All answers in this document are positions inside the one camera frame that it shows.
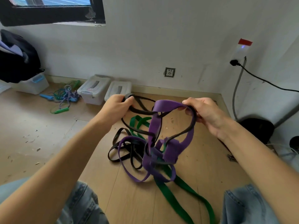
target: hand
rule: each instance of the hand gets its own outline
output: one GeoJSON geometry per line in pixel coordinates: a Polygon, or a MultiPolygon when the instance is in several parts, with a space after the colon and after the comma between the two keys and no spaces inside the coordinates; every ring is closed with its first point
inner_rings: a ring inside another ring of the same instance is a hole
{"type": "Polygon", "coordinates": [[[124,95],[121,94],[112,95],[94,119],[101,121],[110,129],[113,124],[124,117],[129,107],[133,104],[133,96],[122,102],[123,98],[124,95]]]}
{"type": "MultiPolygon", "coordinates": [[[[191,105],[197,114],[197,122],[203,123],[212,135],[223,139],[225,134],[223,133],[223,128],[230,119],[211,98],[193,98],[189,97],[187,100],[182,101],[185,105],[191,105]]],[[[192,113],[186,109],[187,115],[192,115],[192,113]]]]}

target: power outlet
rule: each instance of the power outlet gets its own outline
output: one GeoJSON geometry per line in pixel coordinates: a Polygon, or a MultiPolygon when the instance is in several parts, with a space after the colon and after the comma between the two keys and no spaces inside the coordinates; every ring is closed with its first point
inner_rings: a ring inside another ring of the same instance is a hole
{"type": "Polygon", "coordinates": [[[166,67],[165,71],[164,71],[164,77],[171,77],[171,78],[173,78],[175,71],[176,71],[175,68],[166,67]]]}

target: wooden floor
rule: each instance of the wooden floor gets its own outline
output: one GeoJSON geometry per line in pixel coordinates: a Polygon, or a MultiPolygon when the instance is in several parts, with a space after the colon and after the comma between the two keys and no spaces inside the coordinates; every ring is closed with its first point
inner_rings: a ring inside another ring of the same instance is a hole
{"type": "MultiPolygon", "coordinates": [[[[52,84],[44,93],[53,92],[52,84]]],[[[139,94],[154,100],[169,99],[181,102],[185,98],[139,94]]],[[[101,109],[83,101],[72,104],[69,112],[53,115],[50,109],[56,104],[39,96],[15,92],[12,89],[0,94],[0,184],[5,184],[34,174],[61,147],[101,109]]],[[[135,114],[129,112],[129,122],[135,114]]],[[[183,131],[191,118],[174,110],[163,118],[160,138],[183,131]]],[[[110,224],[184,223],[168,204],[150,177],[136,184],[120,164],[111,163],[107,153],[116,131],[123,127],[119,121],[100,141],[80,180],[88,183],[99,197],[99,206],[106,213],[110,224]]],[[[190,146],[180,155],[175,165],[177,175],[206,198],[220,220],[223,193],[227,189],[250,182],[247,174],[234,162],[229,162],[225,147],[206,128],[197,123],[190,146]]],[[[141,179],[145,171],[128,170],[141,179]]],[[[184,192],[173,182],[167,183],[181,206],[194,223],[209,223],[203,203],[184,192]]]]}

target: left hand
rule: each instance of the left hand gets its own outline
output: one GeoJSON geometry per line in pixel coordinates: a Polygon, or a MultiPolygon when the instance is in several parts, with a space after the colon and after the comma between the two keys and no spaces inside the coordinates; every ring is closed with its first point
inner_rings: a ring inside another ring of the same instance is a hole
{"type": "Polygon", "coordinates": [[[94,119],[103,122],[110,129],[113,124],[124,117],[129,107],[133,104],[133,96],[122,102],[123,98],[124,95],[122,94],[112,95],[103,105],[102,109],[94,119]]]}

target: plug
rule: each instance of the plug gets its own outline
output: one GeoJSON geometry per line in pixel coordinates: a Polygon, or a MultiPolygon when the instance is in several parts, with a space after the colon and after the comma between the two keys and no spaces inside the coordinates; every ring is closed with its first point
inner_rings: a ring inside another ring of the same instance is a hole
{"type": "Polygon", "coordinates": [[[231,60],[230,64],[233,65],[233,66],[236,66],[236,65],[241,66],[241,64],[239,63],[238,60],[231,60]]]}

